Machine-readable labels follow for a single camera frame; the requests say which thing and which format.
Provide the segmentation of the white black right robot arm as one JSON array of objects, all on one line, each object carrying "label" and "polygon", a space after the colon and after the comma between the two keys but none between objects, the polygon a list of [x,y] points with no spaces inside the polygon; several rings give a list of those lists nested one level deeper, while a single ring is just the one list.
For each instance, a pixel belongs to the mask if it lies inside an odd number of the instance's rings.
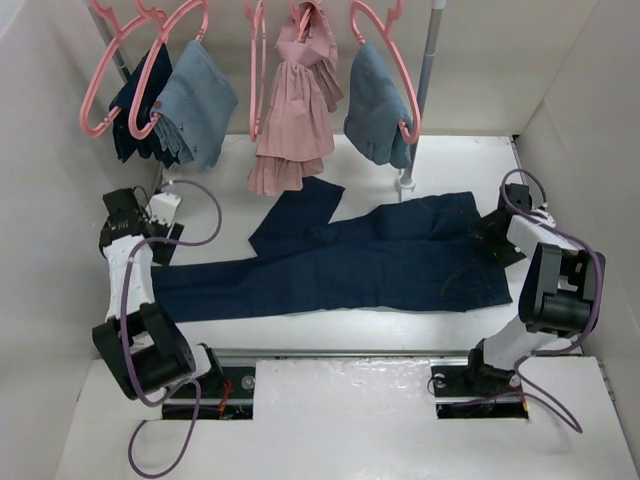
[{"label": "white black right robot arm", "polygon": [[498,263],[529,260],[516,316],[470,350],[462,381],[473,393],[518,383],[515,363],[558,338],[570,339],[594,326],[606,259],[556,231],[546,207],[535,208],[529,187],[500,188],[497,209],[480,221],[480,239]]}]

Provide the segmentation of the dark blue denim trousers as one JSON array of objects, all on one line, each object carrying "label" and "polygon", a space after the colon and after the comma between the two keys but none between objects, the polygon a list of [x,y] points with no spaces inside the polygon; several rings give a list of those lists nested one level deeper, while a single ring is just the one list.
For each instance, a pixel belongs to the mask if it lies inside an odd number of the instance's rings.
[{"label": "dark blue denim trousers", "polygon": [[254,256],[152,272],[177,322],[384,307],[466,312],[511,302],[506,273],[477,238],[470,192],[337,221],[344,190],[315,177],[283,193],[250,237]]}]

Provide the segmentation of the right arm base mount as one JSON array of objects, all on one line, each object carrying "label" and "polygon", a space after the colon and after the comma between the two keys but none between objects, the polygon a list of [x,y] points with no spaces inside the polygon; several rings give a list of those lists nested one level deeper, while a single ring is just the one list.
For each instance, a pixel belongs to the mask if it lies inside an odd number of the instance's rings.
[{"label": "right arm base mount", "polygon": [[466,358],[435,359],[430,368],[427,390],[439,420],[529,419],[518,380],[472,374]]}]

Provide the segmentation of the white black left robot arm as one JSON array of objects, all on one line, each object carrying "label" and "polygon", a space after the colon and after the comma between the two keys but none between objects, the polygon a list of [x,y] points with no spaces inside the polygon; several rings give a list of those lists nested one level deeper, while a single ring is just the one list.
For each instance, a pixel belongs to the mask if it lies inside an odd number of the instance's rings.
[{"label": "white black left robot arm", "polygon": [[99,248],[109,267],[110,303],[105,321],[92,330],[92,341],[126,397],[155,407],[189,383],[204,397],[223,387],[223,371],[209,362],[196,365],[187,340],[155,300],[151,269],[155,243],[199,247],[212,242],[222,227],[222,209],[203,185],[185,180],[214,203],[217,223],[201,241],[158,236],[149,214],[132,188],[103,196],[108,212]]}]

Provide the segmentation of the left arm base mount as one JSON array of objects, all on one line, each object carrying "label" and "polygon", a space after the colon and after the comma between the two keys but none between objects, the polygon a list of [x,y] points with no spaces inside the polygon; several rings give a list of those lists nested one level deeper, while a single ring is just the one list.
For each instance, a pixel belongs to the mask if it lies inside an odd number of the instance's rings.
[{"label": "left arm base mount", "polygon": [[[197,376],[201,387],[199,420],[252,420],[256,386],[256,366],[227,365],[208,345],[201,343],[209,362]],[[195,412],[196,391],[184,385],[162,407],[163,420],[189,420]]]}]

